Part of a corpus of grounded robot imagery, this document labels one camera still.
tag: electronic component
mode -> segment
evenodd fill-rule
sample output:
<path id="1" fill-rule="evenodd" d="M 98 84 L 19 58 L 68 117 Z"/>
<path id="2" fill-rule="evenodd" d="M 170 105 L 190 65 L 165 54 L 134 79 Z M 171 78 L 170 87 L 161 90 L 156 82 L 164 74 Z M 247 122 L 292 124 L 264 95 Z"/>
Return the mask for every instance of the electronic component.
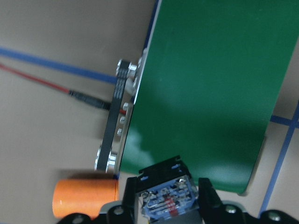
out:
<path id="1" fill-rule="evenodd" d="M 137 178 L 137 196 L 142 201 L 143 216 L 151 223 L 198 208 L 198 191 L 179 156 L 139 172 L 142 174 Z"/>

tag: cable connector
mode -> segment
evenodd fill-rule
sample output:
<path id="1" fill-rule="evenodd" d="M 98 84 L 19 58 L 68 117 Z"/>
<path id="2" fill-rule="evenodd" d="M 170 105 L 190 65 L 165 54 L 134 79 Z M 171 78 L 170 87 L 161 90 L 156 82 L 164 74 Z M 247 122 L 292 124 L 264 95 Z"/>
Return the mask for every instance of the cable connector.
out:
<path id="1" fill-rule="evenodd" d="M 89 96 L 87 94 L 78 92 L 78 91 L 74 91 L 74 90 L 70 90 L 69 91 L 69 95 L 76 98 L 77 100 L 83 101 L 86 104 L 89 104 L 91 106 L 100 108 L 100 109 L 104 109 L 104 110 L 109 110 L 110 109 L 110 103 L 105 102 L 99 98 L 96 97 L 92 97 Z"/>

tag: black plastic part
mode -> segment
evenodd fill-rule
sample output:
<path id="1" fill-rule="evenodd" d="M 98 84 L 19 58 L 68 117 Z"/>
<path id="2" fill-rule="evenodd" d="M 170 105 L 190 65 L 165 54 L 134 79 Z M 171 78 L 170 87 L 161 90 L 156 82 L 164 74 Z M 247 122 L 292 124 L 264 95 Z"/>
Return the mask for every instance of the black plastic part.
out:
<path id="1" fill-rule="evenodd" d="M 91 224 L 91 222 L 88 215 L 73 213 L 61 219 L 57 224 Z"/>
<path id="2" fill-rule="evenodd" d="M 115 212 L 117 210 L 123 210 L 123 212 L 119 214 Z M 134 222 L 130 209 L 125 206 L 114 206 L 107 213 L 107 224 L 134 224 Z"/>
<path id="3" fill-rule="evenodd" d="M 76 98 L 77 100 L 83 101 L 86 104 L 89 104 L 91 106 L 94 106 L 94 107 L 97 107 L 100 109 L 104 109 L 104 110 L 110 109 L 110 103 L 105 102 L 99 98 L 92 97 L 87 94 L 84 94 L 84 93 L 81 93 L 78 91 L 74 91 L 74 90 L 70 90 L 69 95 Z"/>
<path id="4" fill-rule="evenodd" d="M 199 178 L 199 213 L 206 224 L 221 223 L 222 201 L 208 178 Z"/>
<path id="5" fill-rule="evenodd" d="M 278 215 L 279 220 L 272 220 L 273 214 Z M 278 210 L 268 210 L 261 214 L 261 223 L 263 224 L 299 224 L 299 221 L 288 214 Z"/>
<path id="6" fill-rule="evenodd" d="M 127 179 L 125 192 L 122 198 L 122 205 L 129 208 L 135 217 L 135 208 L 138 208 L 138 198 L 136 197 L 137 177 Z"/>
<path id="7" fill-rule="evenodd" d="M 187 166 L 181 161 L 180 156 L 175 156 L 141 169 L 139 173 L 141 175 L 137 178 L 137 192 L 144 191 L 184 175 L 188 175 L 189 178 L 191 178 L 191 174 Z"/>
<path id="8" fill-rule="evenodd" d="M 92 221 L 92 224 L 107 224 L 107 215 L 100 214 Z"/>
<path id="9" fill-rule="evenodd" d="M 107 167 L 107 162 L 113 143 L 118 115 L 121 108 L 121 102 L 125 91 L 129 66 L 130 62 L 121 61 L 117 73 L 117 82 L 114 89 L 113 99 L 110 105 L 110 111 L 97 164 L 97 170 L 106 170 Z"/>
<path id="10" fill-rule="evenodd" d="M 227 212 L 227 206 L 232 206 L 235 209 L 234 213 L 229 213 Z M 225 223 L 230 223 L 230 224 L 247 224 L 247 220 L 246 220 L 246 213 L 243 213 L 242 210 L 240 208 L 238 208 L 237 206 L 234 205 L 222 205 L 221 209 L 220 209 L 220 218 L 221 218 L 221 222 L 223 223 L 225 221 Z"/>

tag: green conveyor belt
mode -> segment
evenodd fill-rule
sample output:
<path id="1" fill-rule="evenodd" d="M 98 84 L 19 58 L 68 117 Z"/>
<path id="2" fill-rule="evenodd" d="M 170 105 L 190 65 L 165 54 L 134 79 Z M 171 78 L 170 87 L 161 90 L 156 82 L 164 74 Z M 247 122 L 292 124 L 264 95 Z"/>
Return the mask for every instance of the green conveyor belt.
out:
<path id="1" fill-rule="evenodd" d="M 244 192 L 298 33 L 298 0 L 164 0 L 121 170 L 179 154 Z"/>

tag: blue tape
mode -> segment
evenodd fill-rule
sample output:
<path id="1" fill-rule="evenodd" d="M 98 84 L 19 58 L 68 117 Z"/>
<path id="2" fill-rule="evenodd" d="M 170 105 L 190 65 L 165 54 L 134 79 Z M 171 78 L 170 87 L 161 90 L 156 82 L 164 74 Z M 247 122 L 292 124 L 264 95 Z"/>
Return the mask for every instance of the blue tape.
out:
<path id="1" fill-rule="evenodd" d="M 281 124 L 281 125 L 287 125 L 287 126 L 290 126 L 291 122 L 292 122 L 292 120 L 290 120 L 290 119 L 282 118 L 282 117 L 278 117 L 278 116 L 274 116 L 274 115 L 271 116 L 270 121 L 274 122 L 274 123 Z"/>
<path id="2" fill-rule="evenodd" d="M 290 145 L 290 142 L 291 142 L 292 136 L 294 134 L 295 128 L 298 127 L 298 119 L 299 119 L 299 104 L 297 104 L 297 107 L 296 107 L 295 113 L 293 115 L 293 118 L 291 120 L 288 132 L 286 133 L 284 143 L 283 143 L 282 148 L 280 150 L 280 154 L 279 154 L 278 160 L 276 162 L 271 180 L 269 182 L 269 185 L 268 185 L 268 188 L 267 188 L 267 191 L 266 191 L 266 195 L 263 199 L 262 207 L 260 209 L 260 216 L 261 216 L 261 213 L 266 211 L 266 209 L 268 207 L 272 192 L 274 190 L 275 183 L 277 181 L 280 169 L 281 169 L 283 161 L 285 159 L 286 152 L 287 152 L 288 147 Z"/>
<path id="3" fill-rule="evenodd" d="M 102 82 L 107 82 L 107 83 L 112 83 L 112 84 L 116 83 L 116 77 L 109 76 L 107 74 L 74 67 L 71 65 L 51 61 L 51 60 L 48 60 L 48 59 L 45 59 L 42 57 L 36 57 L 33 55 L 21 53 L 21 52 L 15 51 L 15 50 L 6 49 L 3 47 L 0 47 L 0 55 L 4 56 L 4 57 L 9 57 L 9 58 L 12 58 L 15 60 L 40 65 L 40 66 L 50 68 L 50 69 L 59 70 L 59 71 L 75 74 L 78 76 L 83 76 L 86 78 L 96 79 L 96 80 L 99 80 Z"/>

